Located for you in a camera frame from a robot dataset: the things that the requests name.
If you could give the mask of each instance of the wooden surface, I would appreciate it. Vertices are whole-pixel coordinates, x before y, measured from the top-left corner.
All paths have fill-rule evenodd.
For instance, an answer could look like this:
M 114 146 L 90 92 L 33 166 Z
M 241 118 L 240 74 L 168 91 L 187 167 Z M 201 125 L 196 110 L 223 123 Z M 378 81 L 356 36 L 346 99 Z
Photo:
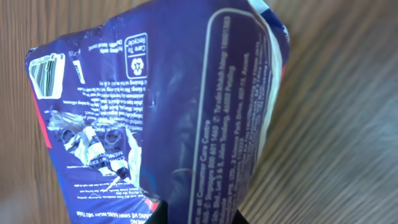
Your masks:
M 24 71 L 33 46 L 127 0 L 0 0 L 0 223 L 69 223 Z M 251 223 L 398 223 L 398 1 L 274 0 L 292 52 Z

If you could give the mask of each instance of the wood grain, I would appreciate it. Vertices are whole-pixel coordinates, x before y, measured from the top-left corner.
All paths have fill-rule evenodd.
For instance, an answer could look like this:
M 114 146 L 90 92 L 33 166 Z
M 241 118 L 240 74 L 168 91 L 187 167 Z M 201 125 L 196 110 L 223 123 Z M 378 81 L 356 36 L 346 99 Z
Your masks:
M 1 223 L 69 223 L 24 55 L 140 4 L 0 0 Z M 266 153 L 241 205 L 251 223 L 398 222 L 398 1 L 274 0 L 292 51 Z

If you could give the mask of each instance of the purple plastic packaging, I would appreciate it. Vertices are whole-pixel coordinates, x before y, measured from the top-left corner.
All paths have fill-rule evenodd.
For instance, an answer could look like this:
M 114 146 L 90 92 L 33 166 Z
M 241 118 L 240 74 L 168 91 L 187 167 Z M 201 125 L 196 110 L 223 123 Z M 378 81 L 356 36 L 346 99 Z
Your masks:
M 157 0 L 28 51 L 72 223 L 231 223 L 289 52 L 261 0 Z

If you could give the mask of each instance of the wooden table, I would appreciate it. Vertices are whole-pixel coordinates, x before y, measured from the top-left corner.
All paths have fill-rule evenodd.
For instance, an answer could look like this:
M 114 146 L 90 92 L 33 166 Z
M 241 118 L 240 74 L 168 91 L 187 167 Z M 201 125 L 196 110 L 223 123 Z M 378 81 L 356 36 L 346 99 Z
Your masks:
M 24 55 L 136 6 L 0 0 L 1 223 L 69 223 Z M 398 222 L 398 1 L 275 0 L 292 51 L 241 210 L 251 223 Z

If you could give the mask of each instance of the sanitary pad package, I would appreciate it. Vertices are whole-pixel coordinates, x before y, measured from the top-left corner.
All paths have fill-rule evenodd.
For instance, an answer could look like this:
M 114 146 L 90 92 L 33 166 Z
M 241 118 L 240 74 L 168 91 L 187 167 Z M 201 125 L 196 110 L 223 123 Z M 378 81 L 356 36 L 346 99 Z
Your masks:
M 153 0 L 26 55 L 72 223 L 231 223 L 289 51 L 262 0 Z

